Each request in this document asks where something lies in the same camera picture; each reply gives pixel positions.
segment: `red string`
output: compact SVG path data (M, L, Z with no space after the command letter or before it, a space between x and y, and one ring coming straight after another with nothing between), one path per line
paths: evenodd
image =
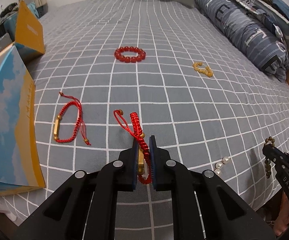
M60 111L59 115L63 116L64 113L67 111L67 109L70 106L76 106L78 108L78 119L77 119L77 122L76 122L76 125L75 125L75 128L74 128L74 133L73 133L73 135L70 138L64 139L64 140L58 139L58 140L55 140L55 141L58 142L58 143L72 142L76 138L78 129L80 128L80 132L81 132L81 135L83 137L84 142L87 145L91 145L91 143L89 143L89 140L87 139L87 130L86 130L86 125L85 125L85 123L83 121L83 107L81 105L81 102L77 98L72 97L72 96L66 96L62 92L59 92L59 94L62 97L73 99L73 101L70 101L70 102L68 102L68 103L66 103L64 105L64 107Z
M123 120L126 126L123 126L123 124L118 119L117 115ZM146 144L145 140L142 137L140 137L140 135L142 134L142 128L140 126L138 114L136 112L133 112L130 114L130 118L131 118L131 122L133 126L133 132L131 131L129 125L127 124L126 120L122 117L122 115L123 115L123 112L121 110L114 110L114 116L116 120L118 121L118 123L121 125L121 127L124 130L129 132L137 140L140 148L143 151L144 159L148 166L149 175L145 179L144 177L142 177L142 175L138 174L138 179L142 184L149 184L151 183L150 152L149 152L149 147Z

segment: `brown beaded bracelet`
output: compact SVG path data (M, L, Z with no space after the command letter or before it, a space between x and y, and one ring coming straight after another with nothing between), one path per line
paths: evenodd
M121 53L125 52L125 51L135 52L138 55L136 57L130 57L130 56L121 55ZM120 47L120 48L115 50L115 57L116 57L116 59L118 59L121 62L136 63L136 62L140 62L140 61L144 60L145 56L146 56L145 51L143 49L139 49L137 47L134 48L134 47L125 46L125 47Z

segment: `bed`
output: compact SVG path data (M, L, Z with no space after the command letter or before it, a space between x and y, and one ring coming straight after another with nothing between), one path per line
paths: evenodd
M272 136L289 152L289 86L260 72L197 9L169 0L87 0L47 13L46 54L27 66L35 81L35 133L46 188L0 197L26 219L76 170L94 172L131 147L132 137L113 110L139 113L146 140L190 170L230 162L220 177L254 210L279 189L267 179L262 145ZM122 63L116 48L138 46L142 62ZM209 65L213 77L192 63ZM68 100L81 100L91 146L53 140L55 116ZM77 109L64 115L60 138L72 135ZM171 195L138 183L119 193L115 239L173 239Z

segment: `gray patterned pillow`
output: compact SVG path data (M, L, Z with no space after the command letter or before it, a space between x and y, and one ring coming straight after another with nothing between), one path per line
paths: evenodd
M286 80L289 66L285 46L257 19L233 0L196 0L200 9L261 71Z

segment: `white pearl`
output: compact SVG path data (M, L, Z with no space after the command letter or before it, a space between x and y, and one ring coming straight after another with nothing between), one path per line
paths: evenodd
M230 159L228 157L223 157L222 158L222 163L223 164L227 164L230 161Z
M217 162L217 163L215 164L215 168L216 168L216 169L221 169L222 166L223 166L223 163L222 163L222 162Z
M218 176L221 175L221 171L220 171L219 169L215 169L215 170L214 170L214 173L217 174Z

